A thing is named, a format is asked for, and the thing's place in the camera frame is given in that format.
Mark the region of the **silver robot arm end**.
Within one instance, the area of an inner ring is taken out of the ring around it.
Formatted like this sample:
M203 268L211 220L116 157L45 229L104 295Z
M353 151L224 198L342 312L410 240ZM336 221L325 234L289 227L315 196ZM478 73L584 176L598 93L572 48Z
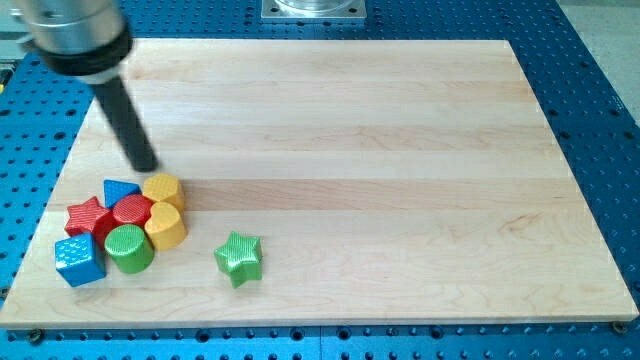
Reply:
M11 15L28 33L18 40L53 71L90 84L117 77L133 48L115 0L14 0Z

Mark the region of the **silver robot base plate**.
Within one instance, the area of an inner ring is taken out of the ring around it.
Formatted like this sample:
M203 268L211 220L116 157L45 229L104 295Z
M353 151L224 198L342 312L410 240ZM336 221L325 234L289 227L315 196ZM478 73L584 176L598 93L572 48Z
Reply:
M365 0L262 0L263 19L365 19Z

